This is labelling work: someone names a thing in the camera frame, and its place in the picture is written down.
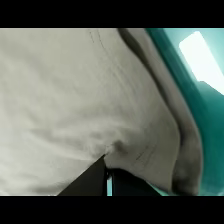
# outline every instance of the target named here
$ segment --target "teal surface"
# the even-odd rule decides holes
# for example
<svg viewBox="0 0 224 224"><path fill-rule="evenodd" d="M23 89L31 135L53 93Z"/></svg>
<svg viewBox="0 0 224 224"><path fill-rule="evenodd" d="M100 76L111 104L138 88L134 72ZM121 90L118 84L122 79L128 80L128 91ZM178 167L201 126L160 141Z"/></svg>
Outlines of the teal surface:
<svg viewBox="0 0 224 224"><path fill-rule="evenodd" d="M205 82L198 82L183 57L179 43L200 31L224 72L224 29L146 28L179 86L198 125L204 152L200 195L224 195L224 96Z"/></svg>

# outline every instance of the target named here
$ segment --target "cloth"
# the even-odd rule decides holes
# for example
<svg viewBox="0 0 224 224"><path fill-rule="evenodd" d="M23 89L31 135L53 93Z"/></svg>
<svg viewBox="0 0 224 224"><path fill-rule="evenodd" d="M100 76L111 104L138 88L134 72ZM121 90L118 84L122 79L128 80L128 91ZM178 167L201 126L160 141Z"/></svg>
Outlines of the cloth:
<svg viewBox="0 0 224 224"><path fill-rule="evenodd" d="M119 31L126 44L154 78L177 122L181 142L173 171L173 190L197 195L202 176L203 155L201 138L191 112L145 30L129 28Z"/></svg>
<svg viewBox="0 0 224 224"><path fill-rule="evenodd" d="M177 123L117 29L0 29L0 85L0 195L57 195L103 154L172 189Z"/></svg>

